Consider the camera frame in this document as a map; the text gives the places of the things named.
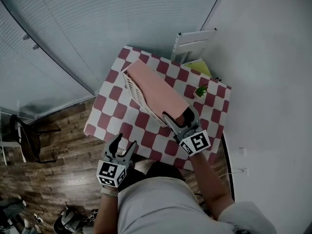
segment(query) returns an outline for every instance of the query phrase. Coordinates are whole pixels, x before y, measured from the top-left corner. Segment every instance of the floor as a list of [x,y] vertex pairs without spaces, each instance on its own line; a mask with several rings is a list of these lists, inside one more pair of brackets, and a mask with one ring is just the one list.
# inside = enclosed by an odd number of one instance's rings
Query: floor
[[[54,156],[56,163],[24,163],[20,148],[7,148],[10,165],[5,166],[0,158],[0,196],[3,198],[21,195],[28,207],[21,214],[34,223],[34,213],[40,215],[47,225],[39,224],[43,233],[53,233],[52,225],[65,204],[75,206],[82,213],[97,209],[100,202],[100,185],[96,167],[104,142],[95,137],[86,137],[83,128],[95,99],[71,106],[44,117],[34,123],[38,130],[60,128],[61,132],[45,134],[41,139],[41,160]],[[136,163],[136,169],[144,172],[149,160]],[[222,144],[219,146],[214,170],[227,173]],[[182,171],[187,184],[194,193],[199,189],[192,172]],[[230,190],[228,176],[221,179]]]

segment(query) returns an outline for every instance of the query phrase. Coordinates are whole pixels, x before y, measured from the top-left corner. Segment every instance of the pink cloth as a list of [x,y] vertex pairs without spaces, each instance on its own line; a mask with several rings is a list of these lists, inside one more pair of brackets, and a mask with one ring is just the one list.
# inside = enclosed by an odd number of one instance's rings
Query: pink cloth
[[189,107],[177,91],[140,59],[129,65],[126,72],[142,91],[149,108],[160,119],[163,112],[177,119]]

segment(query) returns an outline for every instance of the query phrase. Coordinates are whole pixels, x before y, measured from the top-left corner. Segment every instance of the chair leg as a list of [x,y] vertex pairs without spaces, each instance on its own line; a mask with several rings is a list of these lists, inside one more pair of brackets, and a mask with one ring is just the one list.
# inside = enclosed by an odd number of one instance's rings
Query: chair leg
[[47,134],[47,133],[53,133],[53,132],[60,132],[60,129],[55,129],[55,130],[46,130],[46,131],[38,131],[38,134]]
[[41,161],[40,159],[36,160],[36,163],[45,164],[45,163],[55,163],[56,160],[47,160],[47,161]]

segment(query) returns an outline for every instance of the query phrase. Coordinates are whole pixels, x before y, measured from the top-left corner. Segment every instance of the white dish rack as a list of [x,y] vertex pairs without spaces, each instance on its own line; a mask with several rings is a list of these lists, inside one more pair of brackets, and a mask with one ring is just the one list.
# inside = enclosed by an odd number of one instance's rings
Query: white dish rack
[[129,90],[131,98],[141,107],[143,108],[152,118],[154,118],[161,127],[166,127],[167,125],[149,108],[147,105],[142,91],[136,85],[136,83],[129,77],[126,72],[127,69],[122,71],[123,77],[126,82],[126,87]]

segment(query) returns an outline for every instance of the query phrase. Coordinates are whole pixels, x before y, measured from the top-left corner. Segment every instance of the table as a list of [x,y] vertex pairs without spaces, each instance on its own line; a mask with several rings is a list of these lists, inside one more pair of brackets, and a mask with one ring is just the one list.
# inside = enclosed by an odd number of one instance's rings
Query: table
[[[120,71],[141,59],[181,94],[200,115],[203,129],[207,130],[211,147],[203,151],[211,164],[214,162],[229,108],[231,87],[188,67],[160,58],[137,48],[124,46],[115,60],[92,107],[84,132],[108,141],[123,133],[119,147],[126,149],[137,141],[138,155],[193,170],[185,151],[173,139],[173,132],[145,113],[130,97]],[[199,85],[208,84],[204,98],[194,98]]]

